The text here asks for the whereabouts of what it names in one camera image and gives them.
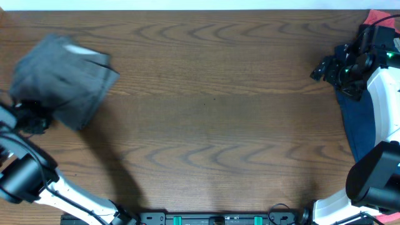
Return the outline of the grey shorts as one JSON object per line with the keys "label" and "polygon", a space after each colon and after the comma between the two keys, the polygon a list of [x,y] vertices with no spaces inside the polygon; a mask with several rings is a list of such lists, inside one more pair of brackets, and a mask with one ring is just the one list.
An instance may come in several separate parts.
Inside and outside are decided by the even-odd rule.
{"label": "grey shorts", "polygon": [[81,130],[118,79],[109,55],[50,34],[17,63],[10,94],[17,101],[40,102],[55,119]]}

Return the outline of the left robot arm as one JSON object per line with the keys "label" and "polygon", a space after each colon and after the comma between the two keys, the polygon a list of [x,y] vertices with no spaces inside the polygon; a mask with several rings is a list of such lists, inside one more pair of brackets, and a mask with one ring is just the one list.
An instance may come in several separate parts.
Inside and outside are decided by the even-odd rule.
{"label": "left robot arm", "polygon": [[12,109],[1,104],[1,163],[16,157],[1,171],[2,199],[52,206],[86,224],[140,223],[138,215],[65,178],[49,154],[16,131],[17,123]]}

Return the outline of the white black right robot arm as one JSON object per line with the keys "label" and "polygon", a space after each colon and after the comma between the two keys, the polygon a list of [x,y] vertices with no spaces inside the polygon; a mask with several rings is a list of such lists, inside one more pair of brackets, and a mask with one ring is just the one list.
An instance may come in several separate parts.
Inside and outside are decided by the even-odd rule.
{"label": "white black right robot arm", "polygon": [[399,212],[399,50],[393,28],[363,24],[311,73],[336,91],[355,165],[344,189],[317,200],[311,224],[379,223]]}

